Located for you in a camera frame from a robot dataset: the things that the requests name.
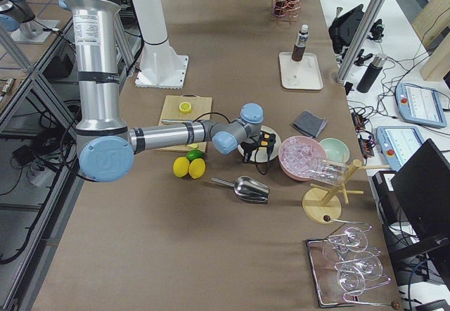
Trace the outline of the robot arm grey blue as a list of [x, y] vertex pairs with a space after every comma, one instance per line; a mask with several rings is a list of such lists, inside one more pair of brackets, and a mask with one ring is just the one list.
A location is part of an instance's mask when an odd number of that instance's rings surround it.
[[42, 20], [26, 0], [1, 0], [1, 26], [17, 43], [43, 44], [59, 20]]
[[[117, 71], [115, 22], [120, 0], [59, 0], [72, 13], [82, 119], [77, 124], [77, 156], [81, 171], [91, 180], [113, 182], [125, 176], [134, 157], [147, 149], [211, 141], [223, 154], [257, 137], [264, 112], [245, 104], [228, 124], [213, 120], [128, 128], [120, 117], [120, 77]], [[188, 57], [170, 46], [161, 0], [132, 0], [143, 55], [139, 84], [180, 89]]]

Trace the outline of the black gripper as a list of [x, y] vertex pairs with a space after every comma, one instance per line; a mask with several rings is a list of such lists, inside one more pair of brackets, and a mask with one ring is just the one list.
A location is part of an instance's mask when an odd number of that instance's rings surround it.
[[243, 150], [243, 162], [248, 163], [253, 160], [254, 163], [261, 163], [261, 161], [257, 161], [257, 152], [260, 148], [266, 149], [265, 162], [269, 162], [274, 152], [275, 143], [276, 135], [265, 131], [261, 131], [257, 138], [251, 138], [251, 142], [242, 142], [240, 147]]

